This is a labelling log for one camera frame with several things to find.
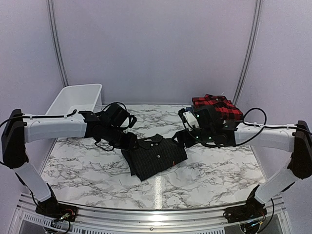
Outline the black pinstripe long sleeve shirt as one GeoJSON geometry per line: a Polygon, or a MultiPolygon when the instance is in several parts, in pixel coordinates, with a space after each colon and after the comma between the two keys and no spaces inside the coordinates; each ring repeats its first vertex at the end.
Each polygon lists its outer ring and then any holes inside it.
{"type": "Polygon", "coordinates": [[[157,173],[163,172],[187,160],[183,147],[171,138],[156,134],[137,141],[132,151],[121,151],[130,168],[130,174],[145,181],[157,173]]]}

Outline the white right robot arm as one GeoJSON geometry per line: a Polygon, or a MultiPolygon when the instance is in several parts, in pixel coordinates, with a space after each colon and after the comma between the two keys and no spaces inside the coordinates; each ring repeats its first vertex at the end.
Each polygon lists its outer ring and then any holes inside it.
{"type": "Polygon", "coordinates": [[[286,165],[258,185],[242,206],[242,215],[252,218],[275,195],[287,190],[300,179],[312,175],[312,134],[307,123],[268,125],[244,120],[222,120],[213,107],[193,112],[178,111],[184,130],[176,134],[178,143],[186,148],[201,144],[206,148],[238,147],[243,145],[279,149],[291,153],[286,165]]]}

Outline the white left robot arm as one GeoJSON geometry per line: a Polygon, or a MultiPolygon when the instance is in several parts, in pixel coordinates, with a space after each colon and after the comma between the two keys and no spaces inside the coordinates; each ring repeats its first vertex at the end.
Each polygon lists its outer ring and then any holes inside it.
{"type": "Polygon", "coordinates": [[[74,110],[66,115],[25,115],[15,109],[1,125],[2,164],[14,170],[18,178],[42,203],[51,217],[60,215],[61,205],[52,190],[29,161],[25,144],[53,138],[93,138],[105,140],[113,149],[131,151],[137,148],[137,136],[128,131],[136,118],[124,109],[117,111],[74,110]]]}

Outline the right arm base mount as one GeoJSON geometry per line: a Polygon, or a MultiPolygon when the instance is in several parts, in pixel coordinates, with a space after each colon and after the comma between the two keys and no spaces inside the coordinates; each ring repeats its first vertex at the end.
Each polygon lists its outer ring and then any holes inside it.
{"type": "Polygon", "coordinates": [[[244,204],[226,208],[223,217],[227,219],[228,223],[235,223],[264,217],[266,214],[267,210],[264,205],[244,204]]]}

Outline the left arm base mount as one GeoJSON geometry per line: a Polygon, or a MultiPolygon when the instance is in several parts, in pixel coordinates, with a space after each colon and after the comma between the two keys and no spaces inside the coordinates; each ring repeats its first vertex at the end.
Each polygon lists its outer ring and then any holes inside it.
{"type": "Polygon", "coordinates": [[[76,206],[59,203],[56,208],[44,208],[41,205],[38,205],[35,212],[56,220],[59,220],[64,215],[68,214],[69,216],[65,217],[64,220],[74,222],[78,213],[78,208],[76,206]]]}

